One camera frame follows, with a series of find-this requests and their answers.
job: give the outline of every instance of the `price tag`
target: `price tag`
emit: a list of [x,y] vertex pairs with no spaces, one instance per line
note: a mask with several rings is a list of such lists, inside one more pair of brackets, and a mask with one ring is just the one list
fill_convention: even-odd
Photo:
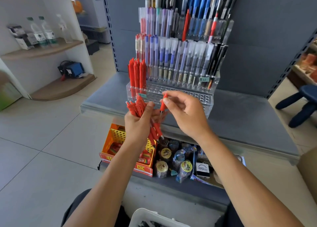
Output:
[[146,94],[143,94],[143,93],[139,93],[139,95],[143,98],[146,98]]
[[200,77],[199,81],[200,82],[209,82],[209,77]]

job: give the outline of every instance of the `person's right hand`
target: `person's right hand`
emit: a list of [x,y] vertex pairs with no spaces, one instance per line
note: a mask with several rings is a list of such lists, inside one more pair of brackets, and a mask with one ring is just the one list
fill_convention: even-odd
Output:
[[204,108],[197,98],[180,91],[165,91],[163,95],[165,93],[169,97],[163,101],[185,134],[198,142],[201,136],[211,131]]

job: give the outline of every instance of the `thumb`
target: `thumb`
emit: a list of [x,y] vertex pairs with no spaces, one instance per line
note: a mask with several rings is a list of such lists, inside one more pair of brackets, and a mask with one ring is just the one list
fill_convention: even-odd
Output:
[[144,109],[144,113],[141,116],[141,120],[143,119],[143,121],[150,122],[153,108],[154,108],[154,102],[149,102]]
[[180,117],[182,115],[183,111],[180,110],[176,103],[174,103],[168,97],[163,98],[163,102],[175,118]]

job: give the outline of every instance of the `water bottle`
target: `water bottle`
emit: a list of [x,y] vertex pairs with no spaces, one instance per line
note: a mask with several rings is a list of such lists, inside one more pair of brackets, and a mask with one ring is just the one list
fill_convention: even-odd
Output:
[[34,33],[35,38],[38,40],[41,48],[48,48],[49,43],[47,42],[46,37],[41,28],[34,22],[32,17],[27,17],[27,20],[30,21],[31,29]]
[[58,25],[60,26],[61,28],[61,31],[63,33],[63,36],[64,36],[64,39],[65,39],[65,42],[66,43],[71,43],[73,42],[73,39],[72,39],[72,36],[70,35],[70,31],[69,29],[67,28],[67,25],[66,25],[66,22],[61,18],[61,15],[60,14],[56,14],[59,19],[60,19],[60,22],[58,23]]
[[44,35],[45,35],[46,39],[48,40],[49,44],[52,47],[58,46],[57,39],[56,39],[56,37],[55,37],[50,25],[44,20],[44,17],[39,16],[39,19],[42,22],[42,28],[44,30]]

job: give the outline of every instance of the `gray wall panel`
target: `gray wall panel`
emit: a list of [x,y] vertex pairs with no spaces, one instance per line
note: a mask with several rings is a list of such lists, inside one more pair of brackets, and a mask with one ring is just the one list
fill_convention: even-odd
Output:
[[[140,31],[138,7],[145,0],[107,3],[117,68],[126,72],[128,60],[135,55],[134,36]],[[289,64],[315,35],[316,15],[315,0],[237,0],[218,88],[269,97],[286,77]]]

